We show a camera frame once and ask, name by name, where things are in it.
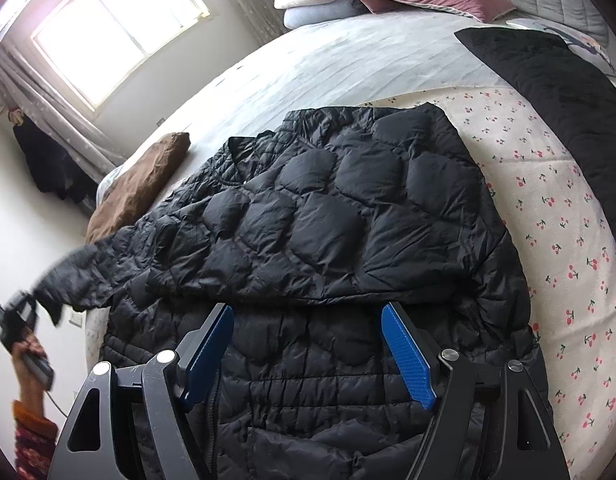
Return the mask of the printed white pillow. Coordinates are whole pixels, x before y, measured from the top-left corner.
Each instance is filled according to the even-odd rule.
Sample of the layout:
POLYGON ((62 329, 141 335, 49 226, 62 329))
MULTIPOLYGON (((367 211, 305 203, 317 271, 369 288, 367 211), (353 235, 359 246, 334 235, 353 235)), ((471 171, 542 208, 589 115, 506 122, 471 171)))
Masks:
POLYGON ((542 18, 512 18, 506 24, 517 29, 536 30, 560 37, 568 49, 596 66, 604 75, 615 76, 608 52, 594 38, 577 29, 542 18))

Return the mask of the brown folded garment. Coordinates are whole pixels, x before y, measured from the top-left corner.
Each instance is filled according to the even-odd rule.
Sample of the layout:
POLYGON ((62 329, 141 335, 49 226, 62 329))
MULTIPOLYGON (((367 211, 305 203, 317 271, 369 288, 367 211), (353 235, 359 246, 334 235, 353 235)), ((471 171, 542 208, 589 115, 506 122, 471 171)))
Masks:
POLYGON ((117 177, 88 222, 85 243, 93 244, 131 226, 146 214, 189 151, 187 132, 168 133, 117 177))

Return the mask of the light blue folded blanket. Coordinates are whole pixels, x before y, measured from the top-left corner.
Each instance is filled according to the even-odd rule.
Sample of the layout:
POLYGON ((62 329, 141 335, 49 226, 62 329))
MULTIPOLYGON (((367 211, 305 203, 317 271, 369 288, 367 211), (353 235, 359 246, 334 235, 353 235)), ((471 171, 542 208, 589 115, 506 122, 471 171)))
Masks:
POLYGON ((367 9, 360 0, 335 0, 316 6, 297 6, 287 9, 284 12, 283 22, 287 29, 294 30, 306 25, 354 18, 366 13, 367 9))

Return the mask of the black folded garment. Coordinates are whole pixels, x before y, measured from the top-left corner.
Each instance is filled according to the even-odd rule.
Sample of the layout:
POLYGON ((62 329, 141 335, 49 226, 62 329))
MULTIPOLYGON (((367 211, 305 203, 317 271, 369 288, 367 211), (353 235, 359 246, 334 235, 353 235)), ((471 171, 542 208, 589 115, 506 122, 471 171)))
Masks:
POLYGON ((616 88, 558 36, 470 27, 463 46, 532 104, 598 199, 616 242, 616 88))

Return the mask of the grey patterned curtain left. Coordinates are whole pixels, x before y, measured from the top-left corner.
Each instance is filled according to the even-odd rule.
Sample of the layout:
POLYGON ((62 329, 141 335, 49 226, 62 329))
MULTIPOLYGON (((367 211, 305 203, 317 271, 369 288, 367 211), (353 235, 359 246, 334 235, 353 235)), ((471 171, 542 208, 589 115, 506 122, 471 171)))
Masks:
POLYGON ((120 148, 55 89, 8 40, 0 43, 0 92, 68 152, 94 181, 125 162, 120 148))

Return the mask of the bright window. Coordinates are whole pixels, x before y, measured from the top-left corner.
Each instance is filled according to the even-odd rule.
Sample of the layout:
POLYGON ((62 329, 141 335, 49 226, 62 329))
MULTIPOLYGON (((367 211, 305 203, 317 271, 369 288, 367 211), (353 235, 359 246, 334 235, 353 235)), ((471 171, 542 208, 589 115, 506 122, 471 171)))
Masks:
POLYGON ((94 112, 148 58, 210 16, 204 0, 62 0, 30 39, 94 112))

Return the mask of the floral red sleeve left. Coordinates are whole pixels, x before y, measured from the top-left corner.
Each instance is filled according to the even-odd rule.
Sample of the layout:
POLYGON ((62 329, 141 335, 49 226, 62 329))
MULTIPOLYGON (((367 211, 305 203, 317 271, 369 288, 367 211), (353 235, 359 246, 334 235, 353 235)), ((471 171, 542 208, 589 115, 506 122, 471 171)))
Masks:
POLYGON ((58 427, 45 417, 33 415, 23 404, 12 402, 15 421, 15 471, 18 479, 46 480, 50 472, 58 427))

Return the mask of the black quilted puffer jacket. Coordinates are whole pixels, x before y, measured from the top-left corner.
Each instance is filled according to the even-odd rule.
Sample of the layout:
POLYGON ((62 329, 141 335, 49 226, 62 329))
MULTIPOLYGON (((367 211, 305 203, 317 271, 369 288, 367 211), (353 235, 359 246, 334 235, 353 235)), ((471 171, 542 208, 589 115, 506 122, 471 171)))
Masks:
POLYGON ((232 138, 132 226, 58 263, 34 296, 109 312, 116 366, 172 349, 219 302, 231 344, 193 434, 216 479, 401 479, 429 416, 381 334, 404 307, 477 364, 546 366, 520 256, 437 106, 295 110, 232 138))

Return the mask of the cherry print bed sheet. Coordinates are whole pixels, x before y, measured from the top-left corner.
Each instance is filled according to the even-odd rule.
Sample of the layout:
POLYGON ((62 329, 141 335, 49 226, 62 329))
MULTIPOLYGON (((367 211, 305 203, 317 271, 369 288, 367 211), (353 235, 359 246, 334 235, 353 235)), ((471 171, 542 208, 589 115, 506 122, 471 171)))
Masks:
POLYGON ((440 107, 486 178, 520 254, 554 425, 575 479, 616 458, 616 243, 584 174, 524 96, 448 87, 391 96, 440 107))

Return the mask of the dark hanging clothes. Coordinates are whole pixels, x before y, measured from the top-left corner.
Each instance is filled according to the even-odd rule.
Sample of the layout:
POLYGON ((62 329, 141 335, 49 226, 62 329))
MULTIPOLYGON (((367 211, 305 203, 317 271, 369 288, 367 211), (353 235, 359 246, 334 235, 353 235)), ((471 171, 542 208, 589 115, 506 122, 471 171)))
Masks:
POLYGON ((23 152, 32 180, 41 193, 79 204, 94 200, 95 181, 72 159, 59 143, 44 133, 31 119, 12 127, 23 152))

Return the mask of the light blue bed cover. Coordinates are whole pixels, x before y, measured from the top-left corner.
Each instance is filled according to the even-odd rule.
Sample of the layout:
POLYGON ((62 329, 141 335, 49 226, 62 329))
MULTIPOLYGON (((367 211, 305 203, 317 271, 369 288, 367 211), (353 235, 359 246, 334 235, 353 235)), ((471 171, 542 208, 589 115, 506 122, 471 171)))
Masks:
POLYGON ((454 34, 475 26, 464 16, 411 10, 363 14, 287 32, 206 84, 99 183, 112 182, 162 136, 186 132, 187 178, 231 136, 273 130, 291 110, 356 106, 451 87, 497 87, 502 79, 454 34))

